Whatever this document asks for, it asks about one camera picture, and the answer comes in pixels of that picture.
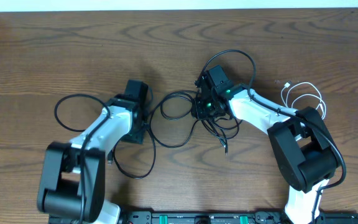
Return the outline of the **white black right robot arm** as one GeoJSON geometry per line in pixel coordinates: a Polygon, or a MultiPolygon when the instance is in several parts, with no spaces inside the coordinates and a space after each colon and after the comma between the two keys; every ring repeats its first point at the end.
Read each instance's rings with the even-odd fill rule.
{"type": "Polygon", "coordinates": [[[192,115],[210,123],[229,115],[245,121],[268,136],[278,168],[289,184],[284,212],[292,223],[316,223],[324,190],[335,183],[330,178],[337,168],[346,170],[344,158],[336,147],[321,115],[316,109],[302,110],[278,105],[247,85],[195,83],[198,91],[192,115]]]}

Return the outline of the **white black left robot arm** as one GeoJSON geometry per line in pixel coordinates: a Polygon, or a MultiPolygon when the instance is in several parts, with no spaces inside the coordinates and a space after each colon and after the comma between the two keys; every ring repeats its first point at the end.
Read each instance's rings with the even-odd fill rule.
{"type": "Polygon", "coordinates": [[[102,102],[99,117],[69,142],[45,151],[37,208],[49,223],[122,223],[120,206],[105,198],[106,162],[121,141],[142,144],[145,93],[125,92],[102,102]]]}

